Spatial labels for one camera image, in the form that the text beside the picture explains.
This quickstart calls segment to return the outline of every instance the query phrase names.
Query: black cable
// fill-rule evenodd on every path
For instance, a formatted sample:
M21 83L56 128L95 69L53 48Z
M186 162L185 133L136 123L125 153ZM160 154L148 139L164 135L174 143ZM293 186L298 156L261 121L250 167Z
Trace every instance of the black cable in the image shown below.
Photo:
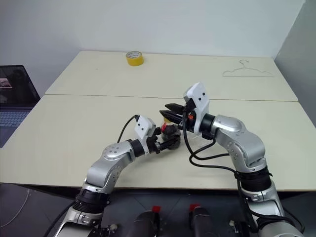
M126 122L126 124L124 125L122 131L120 132L120 135L119 135L119 137L118 137L117 143L120 142L120 139L122 138L122 135L123 135L124 130L126 129L127 125L128 125L133 119L135 119L135 118L137 118L137 117L138 117L138 115L134 115L133 117L131 117L131 118Z
M219 154L219 155L215 155L215 156L211 156L211 157L205 157L205 158L200 158L198 156L196 156L197 153L204 151L205 149L213 146L215 144L215 139L213 139L213 142L211 142L210 144L196 150L195 152L193 152L193 150L190 147L189 141L188 141L188 137L187 137L187 124L186 124L186 117L187 117L187 113L183 112L183 116L182 116L182 126L183 126L183 137L184 137L184 142L190 152L190 157L189 157L189 161L192 165L197 166L197 167L203 167L203 168L219 168L219 169L225 169L228 171L231 171L234 173L235 178L237 179L237 190L238 190L238 196L241 199L241 203L243 205L243 208L249 212L250 214L257 216L259 218L263 218L263 219L268 219L268 220L276 220L276 221L287 221L289 222L291 225L295 226L294 222L285 216L277 216L277 215L263 215L257 212L252 211L249 208L248 203L245 200L245 197L243 195L243 193L241 192L241 185L240 185L240 177L238 175L238 172L233 170L232 168L226 167L226 166L221 166L221 165L204 165L204 164L197 164L195 162L192 161L192 158L196 158L198 160L207 160L207 159L212 159L212 158L216 158L216 157L223 157L223 156L229 156L229 154Z
M283 207L284 211L287 212L287 214L289 214L294 220L296 220L298 222L298 224L300 224L301 228L300 228L300 232L303 234L305 231L305 226L303 224L303 222L301 222L292 212L290 212L288 209L286 209L285 207Z
M50 231L54 228L54 226L56 225L57 221L65 214L65 212L72 206L75 204L75 201L73 201L72 203L70 203L67 207L65 207L65 209L59 213L59 215L55 218L55 220L51 223L51 225L48 227L47 231L45 232L43 237L47 237L48 234L50 233Z

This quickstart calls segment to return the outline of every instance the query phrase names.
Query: beige tabletop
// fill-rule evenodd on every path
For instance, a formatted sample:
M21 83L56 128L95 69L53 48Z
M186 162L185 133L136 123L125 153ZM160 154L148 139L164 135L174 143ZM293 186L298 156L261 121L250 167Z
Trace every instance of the beige tabletop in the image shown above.
M144 54L138 67L125 53L82 51L46 94L178 98L203 82L210 99L297 101L271 58Z
M102 150L115 142L133 114L160 125L159 109L183 99L45 95L0 151L0 182L81 186ZM298 102L211 100L211 114L242 120L266 145L269 171L278 190L316 190L316 129ZM133 123L123 139L135 139ZM194 148L208 143L193 134ZM208 155L224 152L219 145ZM225 170L190 165L185 146L139 157L116 187L235 189ZM232 167L229 157L206 161Z

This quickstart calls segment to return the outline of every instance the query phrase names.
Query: white cable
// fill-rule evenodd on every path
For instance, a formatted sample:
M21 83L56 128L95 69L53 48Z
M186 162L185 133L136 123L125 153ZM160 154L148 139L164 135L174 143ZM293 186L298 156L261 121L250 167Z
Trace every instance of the white cable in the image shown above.
M6 224L0 226L0 228L3 228L7 225L9 225L12 221L14 221L14 219L20 214L20 212L22 211L23 207L25 206L26 204L26 201L28 200L28 197L29 197L29 194L30 194L30 189L27 190L27 195L26 195L26 198L24 200L24 203L22 204L21 208L18 210L18 212L14 215L14 217Z

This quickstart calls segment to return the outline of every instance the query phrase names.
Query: robotic arm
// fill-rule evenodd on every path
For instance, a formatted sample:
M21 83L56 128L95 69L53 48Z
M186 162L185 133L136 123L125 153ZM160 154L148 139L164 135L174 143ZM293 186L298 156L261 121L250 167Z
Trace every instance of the robotic arm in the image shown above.
M154 122L143 116L136 116L136 140L127 140L109 145L101 157L90 167L82 189L60 225L55 237L99 236L103 211L109 203L109 194L114 189L122 170L135 159L151 152L165 150L179 141L173 136L160 143L161 134Z
M210 115L205 91L201 83L196 83L184 94L185 106L167 104L170 110L160 113L181 129L215 139L227 150L236 169L238 185L241 183L239 192L252 232L258 232L260 237L303 237L289 223L291 220L284 217L261 139L236 118Z

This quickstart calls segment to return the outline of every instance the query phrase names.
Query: laptop keyboard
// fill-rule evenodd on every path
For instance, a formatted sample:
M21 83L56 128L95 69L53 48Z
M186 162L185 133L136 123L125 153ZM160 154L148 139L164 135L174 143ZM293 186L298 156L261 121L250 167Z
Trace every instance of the laptop keyboard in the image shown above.
M0 127L18 127L29 112L0 112Z

